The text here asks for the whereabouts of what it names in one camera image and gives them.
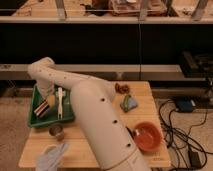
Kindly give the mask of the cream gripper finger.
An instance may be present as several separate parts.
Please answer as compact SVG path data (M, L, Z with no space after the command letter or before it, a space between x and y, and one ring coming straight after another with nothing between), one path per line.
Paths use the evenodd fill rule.
M55 105L55 96L54 95L48 96L46 98L46 101L47 101L49 106L54 106Z

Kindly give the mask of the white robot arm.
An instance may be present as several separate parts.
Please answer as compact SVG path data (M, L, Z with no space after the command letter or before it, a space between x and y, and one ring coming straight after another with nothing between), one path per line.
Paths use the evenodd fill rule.
M97 77L64 72L45 57L28 66L43 94L53 85L70 91L70 102L95 158L103 171L151 171L112 102L114 85Z

